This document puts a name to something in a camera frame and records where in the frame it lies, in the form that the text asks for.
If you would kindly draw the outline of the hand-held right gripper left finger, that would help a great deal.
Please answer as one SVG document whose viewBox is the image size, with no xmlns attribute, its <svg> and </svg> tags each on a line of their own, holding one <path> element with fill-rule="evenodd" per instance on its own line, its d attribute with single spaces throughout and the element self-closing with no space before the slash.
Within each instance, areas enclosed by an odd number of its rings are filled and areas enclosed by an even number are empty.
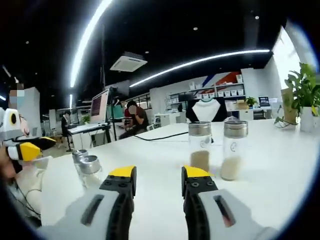
<svg viewBox="0 0 320 240">
<path fill-rule="evenodd" d="M 137 167 L 112 170 L 99 188 L 72 202 L 63 218 L 65 240 L 127 240 L 134 212 Z"/>
</svg>

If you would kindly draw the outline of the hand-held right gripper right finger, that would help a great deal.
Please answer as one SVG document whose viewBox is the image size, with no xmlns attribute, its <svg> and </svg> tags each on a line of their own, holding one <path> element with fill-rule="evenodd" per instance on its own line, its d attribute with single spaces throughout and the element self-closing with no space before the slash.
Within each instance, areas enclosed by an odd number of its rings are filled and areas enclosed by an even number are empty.
<svg viewBox="0 0 320 240">
<path fill-rule="evenodd" d="M 190 240 L 274 240 L 278 235 L 276 229 L 258 224 L 248 206 L 218 189 L 201 168 L 181 168 L 181 192 Z"/>
</svg>

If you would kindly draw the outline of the person's left hand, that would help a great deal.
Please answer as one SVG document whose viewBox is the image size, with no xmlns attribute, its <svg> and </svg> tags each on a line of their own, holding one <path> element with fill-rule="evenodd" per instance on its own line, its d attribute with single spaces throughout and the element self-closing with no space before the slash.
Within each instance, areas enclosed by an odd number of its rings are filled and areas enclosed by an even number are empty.
<svg viewBox="0 0 320 240">
<path fill-rule="evenodd" d="M 14 165 L 6 153 L 5 146 L 0 147 L 0 173 L 6 180 L 13 179 L 17 175 Z"/>
</svg>

